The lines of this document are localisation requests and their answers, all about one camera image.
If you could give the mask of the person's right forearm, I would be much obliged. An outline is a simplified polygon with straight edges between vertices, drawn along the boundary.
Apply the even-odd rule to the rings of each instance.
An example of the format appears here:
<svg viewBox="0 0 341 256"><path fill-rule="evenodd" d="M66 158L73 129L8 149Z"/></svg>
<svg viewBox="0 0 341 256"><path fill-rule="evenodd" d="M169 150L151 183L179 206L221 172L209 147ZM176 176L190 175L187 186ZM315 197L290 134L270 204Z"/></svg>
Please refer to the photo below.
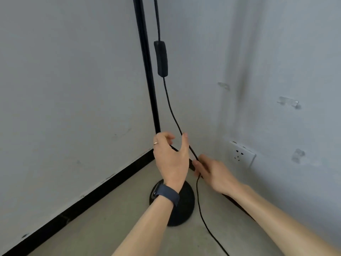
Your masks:
<svg viewBox="0 0 341 256"><path fill-rule="evenodd" d="M241 205L285 256L341 256L341 251L265 200L249 186L227 186L220 192Z"/></svg>

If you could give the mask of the person's right hand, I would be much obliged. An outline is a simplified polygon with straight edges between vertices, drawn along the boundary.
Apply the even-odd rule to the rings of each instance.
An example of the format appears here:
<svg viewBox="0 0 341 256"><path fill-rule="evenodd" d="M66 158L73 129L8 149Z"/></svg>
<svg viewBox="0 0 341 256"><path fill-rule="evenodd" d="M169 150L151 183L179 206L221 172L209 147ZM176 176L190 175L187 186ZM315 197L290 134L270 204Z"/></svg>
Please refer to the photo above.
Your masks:
<svg viewBox="0 0 341 256"><path fill-rule="evenodd" d="M204 180L216 192L235 197L242 191L242 184L232 175L223 162L212 159L211 179Z"/></svg>

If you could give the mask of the dark blue smartwatch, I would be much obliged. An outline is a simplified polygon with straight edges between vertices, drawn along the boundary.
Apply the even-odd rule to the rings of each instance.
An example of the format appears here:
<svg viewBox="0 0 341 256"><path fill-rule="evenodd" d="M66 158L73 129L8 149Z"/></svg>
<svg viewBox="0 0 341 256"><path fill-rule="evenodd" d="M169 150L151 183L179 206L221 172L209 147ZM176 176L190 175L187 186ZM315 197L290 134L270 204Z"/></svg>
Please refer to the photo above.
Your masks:
<svg viewBox="0 0 341 256"><path fill-rule="evenodd" d="M163 184L163 180L157 182L150 194L150 204L158 197L163 196L170 200L175 207L177 207L180 201L180 195L178 192Z"/></svg>

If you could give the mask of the black skirting board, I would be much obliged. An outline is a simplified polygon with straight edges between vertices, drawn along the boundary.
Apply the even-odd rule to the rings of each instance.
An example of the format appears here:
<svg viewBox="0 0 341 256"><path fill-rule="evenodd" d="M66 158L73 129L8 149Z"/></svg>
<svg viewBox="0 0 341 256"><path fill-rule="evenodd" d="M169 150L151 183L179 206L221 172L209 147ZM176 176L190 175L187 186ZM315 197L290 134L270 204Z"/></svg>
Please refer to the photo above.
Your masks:
<svg viewBox="0 0 341 256"><path fill-rule="evenodd" d="M28 256L40 245L70 224L71 221L83 214L114 189L122 185L125 181L134 176L153 160L153 150L150 150L117 174L109 177L87 195L82 195L78 201L68 207L61 214L57 215L47 224L39 228L37 231L33 232L32 234L25 235L17 245L7 252L0 254L0 256Z"/></svg>

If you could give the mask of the person's left forearm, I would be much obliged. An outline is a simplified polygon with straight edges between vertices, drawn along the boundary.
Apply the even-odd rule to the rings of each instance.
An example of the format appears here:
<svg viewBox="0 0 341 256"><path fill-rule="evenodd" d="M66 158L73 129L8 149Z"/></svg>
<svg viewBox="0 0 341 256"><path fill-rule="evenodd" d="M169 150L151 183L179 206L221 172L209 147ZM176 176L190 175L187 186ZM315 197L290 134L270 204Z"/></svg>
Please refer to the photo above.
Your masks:
<svg viewBox="0 0 341 256"><path fill-rule="evenodd" d="M173 203L158 196L112 256L155 256L173 210Z"/></svg>

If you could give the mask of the white wall socket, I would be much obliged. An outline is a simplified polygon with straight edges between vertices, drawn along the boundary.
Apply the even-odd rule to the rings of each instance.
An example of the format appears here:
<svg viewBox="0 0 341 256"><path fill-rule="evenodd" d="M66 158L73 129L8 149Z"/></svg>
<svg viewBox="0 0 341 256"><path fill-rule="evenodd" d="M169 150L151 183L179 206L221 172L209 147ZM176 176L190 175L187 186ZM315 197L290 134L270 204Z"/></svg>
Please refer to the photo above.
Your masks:
<svg viewBox="0 0 341 256"><path fill-rule="evenodd" d="M232 162L239 168L250 168L256 158L255 153L235 141L229 142L229 149Z"/></svg>

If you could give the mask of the person's left hand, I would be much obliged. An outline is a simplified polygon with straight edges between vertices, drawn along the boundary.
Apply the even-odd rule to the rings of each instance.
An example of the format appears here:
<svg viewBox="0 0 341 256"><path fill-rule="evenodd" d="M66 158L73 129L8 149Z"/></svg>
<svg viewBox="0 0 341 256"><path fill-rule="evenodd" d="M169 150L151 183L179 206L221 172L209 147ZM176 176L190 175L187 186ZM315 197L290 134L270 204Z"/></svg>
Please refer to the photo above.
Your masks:
<svg viewBox="0 0 341 256"><path fill-rule="evenodd" d="M172 149L173 139L175 136L169 132L156 134L153 138L153 154L164 184L179 192L188 173L189 158Z"/></svg>

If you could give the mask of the black floor lamp stand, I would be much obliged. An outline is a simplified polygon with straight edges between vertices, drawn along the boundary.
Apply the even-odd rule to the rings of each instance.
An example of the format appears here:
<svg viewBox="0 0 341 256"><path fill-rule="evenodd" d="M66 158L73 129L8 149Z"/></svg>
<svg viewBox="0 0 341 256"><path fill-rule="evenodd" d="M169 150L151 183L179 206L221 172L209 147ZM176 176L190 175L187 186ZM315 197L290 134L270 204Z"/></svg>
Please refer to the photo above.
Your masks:
<svg viewBox="0 0 341 256"><path fill-rule="evenodd" d="M157 41L162 41L161 32L160 32L158 1L157 0L153 0L153 1L154 1L154 6L155 6L156 24L157 24L157 32L158 32ZM153 116L155 131L156 133L159 133L161 131L161 127L160 127L159 113L158 113L157 101L156 101L156 91L155 91L155 84L154 84L154 79L153 79L152 63L151 63L149 42L148 42L148 36L147 36L147 27L146 27L146 21L145 21L143 0L133 0L133 3L134 3L135 16L136 16L137 27L138 27L138 32L139 32L139 40L140 40L140 45L141 45L141 50L142 50L148 93L150 97L152 116ZM181 128L171 108L165 78L162 78L162 79L163 79L163 85L164 85L164 89L166 93L169 110L171 112L171 115L180 133L182 134ZM175 206L173 207L173 211L168 221L168 227L176 227L185 223L190 218L190 216L192 215L194 211L195 195L194 195L194 191L192 187L190 186L188 182L185 181L185 183L183 184L183 187L181 188L179 195L180 195L180 201L177 207Z"/></svg>

